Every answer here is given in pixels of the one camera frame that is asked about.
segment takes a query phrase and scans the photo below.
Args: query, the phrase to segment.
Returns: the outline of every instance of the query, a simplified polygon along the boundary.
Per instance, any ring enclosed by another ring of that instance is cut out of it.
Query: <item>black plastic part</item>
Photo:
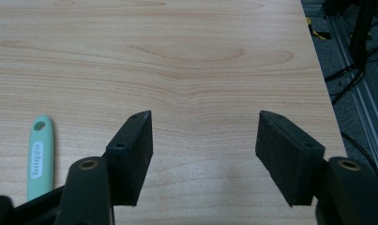
[[[113,209],[102,157],[87,157],[73,163],[54,224],[113,224]]]
[[[364,164],[333,157],[326,184],[343,224],[378,225],[378,179]]]
[[[351,4],[351,0],[326,0],[323,3],[324,13],[328,16],[342,15]]]
[[[151,112],[132,115],[107,145],[113,205],[136,205],[153,156]]]
[[[53,224],[64,187],[59,187],[16,207],[19,224]]]
[[[355,30],[350,41],[349,52],[356,68],[362,69],[367,64],[367,38],[370,24],[375,14],[378,0],[364,0],[355,22]]]
[[[261,111],[256,156],[269,170],[289,205],[310,205],[311,176],[325,148],[282,115]]]
[[[7,196],[0,195],[0,225],[14,225],[15,212],[12,200]]]

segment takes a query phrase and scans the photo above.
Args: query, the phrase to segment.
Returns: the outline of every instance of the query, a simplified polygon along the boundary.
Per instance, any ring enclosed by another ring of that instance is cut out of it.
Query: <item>wood grain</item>
[[[59,187],[145,110],[155,154],[118,224],[315,224],[255,156],[260,110],[345,155],[299,0],[0,0],[0,194],[24,203],[39,114]]]

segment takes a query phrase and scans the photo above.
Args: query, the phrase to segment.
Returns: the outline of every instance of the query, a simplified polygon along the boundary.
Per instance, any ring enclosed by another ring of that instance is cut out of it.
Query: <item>handle hole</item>
[[[45,127],[46,127],[45,122],[43,122],[43,121],[39,121],[39,122],[37,122],[37,123],[34,125],[34,130],[35,130],[35,131],[40,131],[40,130],[44,129]]]

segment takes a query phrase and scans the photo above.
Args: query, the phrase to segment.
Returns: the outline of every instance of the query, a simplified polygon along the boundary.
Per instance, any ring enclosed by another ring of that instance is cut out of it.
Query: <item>green plastic handle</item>
[[[37,117],[31,128],[27,165],[27,200],[53,189],[53,126],[46,115]]]

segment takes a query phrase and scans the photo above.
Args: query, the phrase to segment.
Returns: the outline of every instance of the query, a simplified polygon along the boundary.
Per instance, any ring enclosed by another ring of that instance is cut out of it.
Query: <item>screw hole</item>
[[[96,160],[87,160],[87,161],[82,162],[79,167],[81,170],[86,171],[86,170],[91,170],[97,166],[98,166],[98,162]]]
[[[44,129],[45,126],[46,126],[45,122],[43,122],[43,121],[39,121],[39,122],[37,122],[37,123],[34,125],[34,130],[35,130],[35,131],[40,131],[40,130]]]
[[[350,161],[350,160],[342,159],[342,160],[339,160],[338,163],[341,165],[341,167],[343,167],[344,169],[350,170],[350,171],[360,171],[361,170],[361,167],[357,163]]]

